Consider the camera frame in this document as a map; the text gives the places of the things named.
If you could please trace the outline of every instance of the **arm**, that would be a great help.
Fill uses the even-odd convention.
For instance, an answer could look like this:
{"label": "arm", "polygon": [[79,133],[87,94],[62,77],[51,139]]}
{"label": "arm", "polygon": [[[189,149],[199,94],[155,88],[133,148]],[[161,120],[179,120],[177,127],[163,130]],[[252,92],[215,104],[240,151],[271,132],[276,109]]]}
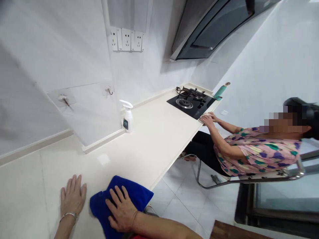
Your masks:
{"label": "arm", "polygon": [[[81,179],[81,175],[77,179],[76,175],[73,175],[73,178],[67,182],[66,189],[61,189],[61,216],[68,212],[75,213],[78,216],[82,211],[86,198],[86,184],[81,187]],[[59,223],[54,239],[69,239],[75,223],[74,216],[64,216]]]}
{"label": "arm", "polygon": [[115,190],[118,196],[112,189],[110,194],[117,207],[108,199],[106,204],[115,218],[109,217],[111,227],[118,232],[133,231],[152,239],[202,239],[183,224],[137,211],[124,186],[124,195],[118,186],[115,186]]}
{"label": "arm", "polygon": [[202,239],[187,226],[166,218],[146,215],[142,212],[136,214],[133,232],[153,239]]}
{"label": "arm", "polygon": [[214,145],[219,149],[220,153],[226,157],[246,159],[241,149],[237,146],[230,146],[219,134],[214,125],[214,120],[210,116],[202,116],[200,120],[208,127],[210,136]]}
{"label": "arm", "polygon": [[222,126],[224,130],[227,130],[231,134],[238,133],[242,129],[240,127],[237,127],[235,125],[222,121],[221,119],[217,118],[213,112],[209,112],[208,114],[213,118],[214,122],[218,123],[220,126]]}

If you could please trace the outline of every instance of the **bracelet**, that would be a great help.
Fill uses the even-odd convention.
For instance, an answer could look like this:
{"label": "bracelet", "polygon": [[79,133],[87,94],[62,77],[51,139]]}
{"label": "bracelet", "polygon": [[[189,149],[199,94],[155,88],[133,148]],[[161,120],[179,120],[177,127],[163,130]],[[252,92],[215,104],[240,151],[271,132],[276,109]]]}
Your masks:
{"label": "bracelet", "polygon": [[76,213],[67,212],[67,213],[65,213],[65,214],[61,217],[60,222],[62,221],[62,219],[63,219],[66,215],[72,215],[72,216],[74,216],[75,221],[76,221],[76,219],[77,219]]}

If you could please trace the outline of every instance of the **blue cloth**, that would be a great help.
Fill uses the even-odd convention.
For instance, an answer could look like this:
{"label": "blue cloth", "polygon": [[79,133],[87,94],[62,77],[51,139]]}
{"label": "blue cloth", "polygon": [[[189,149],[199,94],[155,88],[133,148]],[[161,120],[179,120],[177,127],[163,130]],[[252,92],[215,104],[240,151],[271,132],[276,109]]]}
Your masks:
{"label": "blue cloth", "polygon": [[120,189],[122,186],[126,188],[132,203],[138,211],[143,211],[154,195],[154,193],[143,186],[131,180],[121,178],[120,176],[114,176],[112,178],[106,191],[101,191],[93,195],[90,199],[90,208],[93,215],[99,219],[107,239],[121,239],[123,236],[123,233],[118,233],[115,229],[111,228],[108,217],[111,216],[112,213],[105,203],[106,199],[109,199],[111,202],[113,202],[110,189],[115,191],[114,188],[116,185]]}

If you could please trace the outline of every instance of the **gas stove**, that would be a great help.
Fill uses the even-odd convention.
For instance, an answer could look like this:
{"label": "gas stove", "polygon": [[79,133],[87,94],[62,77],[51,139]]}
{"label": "gas stove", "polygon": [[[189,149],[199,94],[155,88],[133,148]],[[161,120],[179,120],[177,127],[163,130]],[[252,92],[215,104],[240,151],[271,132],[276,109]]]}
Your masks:
{"label": "gas stove", "polygon": [[196,88],[194,90],[176,87],[176,92],[177,96],[167,102],[197,120],[215,101],[214,98],[205,95],[205,91],[199,92]]}

